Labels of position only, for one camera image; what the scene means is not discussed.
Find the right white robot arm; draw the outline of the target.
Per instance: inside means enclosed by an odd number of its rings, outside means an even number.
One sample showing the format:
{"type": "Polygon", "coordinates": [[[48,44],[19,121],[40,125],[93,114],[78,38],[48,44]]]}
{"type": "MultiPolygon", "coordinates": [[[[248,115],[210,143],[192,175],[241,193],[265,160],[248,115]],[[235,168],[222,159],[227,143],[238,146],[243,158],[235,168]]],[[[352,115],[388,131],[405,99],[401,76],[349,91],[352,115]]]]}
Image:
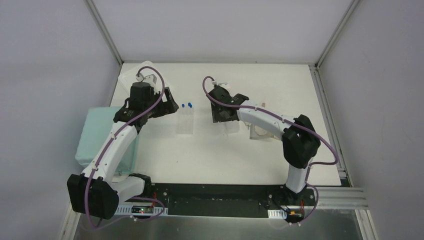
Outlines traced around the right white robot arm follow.
{"type": "Polygon", "coordinates": [[[316,156],[321,142],[310,119],[305,115],[287,117],[256,104],[237,93],[232,96],[222,86],[214,86],[206,96],[211,102],[214,122],[242,121],[259,127],[282,142],[284,159],[289,164],[284,187],[284,200],[296,205],[304,198],[307,168],[316,156]]]}

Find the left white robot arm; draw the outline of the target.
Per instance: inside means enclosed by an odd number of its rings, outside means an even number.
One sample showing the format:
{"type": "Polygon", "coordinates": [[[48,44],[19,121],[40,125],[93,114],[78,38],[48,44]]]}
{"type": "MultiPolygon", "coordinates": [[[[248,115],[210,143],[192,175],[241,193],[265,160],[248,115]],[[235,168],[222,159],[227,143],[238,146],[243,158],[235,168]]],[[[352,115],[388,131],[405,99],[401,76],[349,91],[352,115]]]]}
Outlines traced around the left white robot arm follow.
{"type": "Polygon", "coordinates": [[[148,119],[176,113],[178,108],[169,87],[155,91],[147,82],[134,83],[124,106],[115,113],[111,131],[99,153],[82,173],[71,174],[67,180],[72,209],[109,220],[119,204],[133,197],[143,203],[149,201],[153,195],[149,176],[131,173],[116,183],[113,177],[148,119]]]}

